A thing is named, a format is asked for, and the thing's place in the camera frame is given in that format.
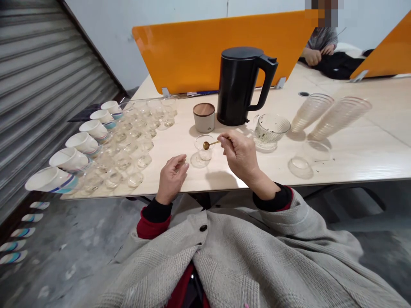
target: metal shutter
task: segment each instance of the metal shutter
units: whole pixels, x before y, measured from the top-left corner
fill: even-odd
[[[0,3],[0,224],[26,180],[119,88],[55,0]]]

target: metal bracket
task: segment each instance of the metal bracket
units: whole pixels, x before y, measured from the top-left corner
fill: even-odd
[[[356,82],[360,82],[367,74],[368,74],[368,70],[362,71],[357,77],[350,79],[350,82],[352,83],[356,83]]]
[[[282,89],[286,83],[287,77],[281,77],[278,83],[275,85],[274,89]]]
[[[167,88],[161,88],[161,89],[163,90],[163,97],[164,98],[170,98],[171,97],[170,92],[168,91]]]

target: right hand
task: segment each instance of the right hand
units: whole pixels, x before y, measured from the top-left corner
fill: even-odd
[[[248,184],[259,176],[260,168],[257,163],[256,144],[250,138],[236,130],[229,130],[217,138],[224,148],[228,166],[243,182]]]
[[[309,66],[316,66],[321,62],[321,52],[319,50],[305,48],[302,56]]]

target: gray plaid coat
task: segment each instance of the gray plaid coat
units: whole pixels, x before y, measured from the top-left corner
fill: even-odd
[[[291,208],[275,213],[257,210],[249,190],[202,212],[183,199],[173,216],[181,223],[153,240],[131,232],[85,306],[163,307],[193,260],[211,307],[409,307],[358,263],[355,237],[328,230],[296,191]]]

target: gold spoon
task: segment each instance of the gold spoon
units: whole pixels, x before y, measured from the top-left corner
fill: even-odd
[[[208,150],[211,145],[216,144],[216,143],[220,143],[220,141],[216,141],[216,142],[213,142],[213,143],[208,143],[207,141],[204,141],[204,143],[203,143],[203,149],[204,149],[204,150]]]

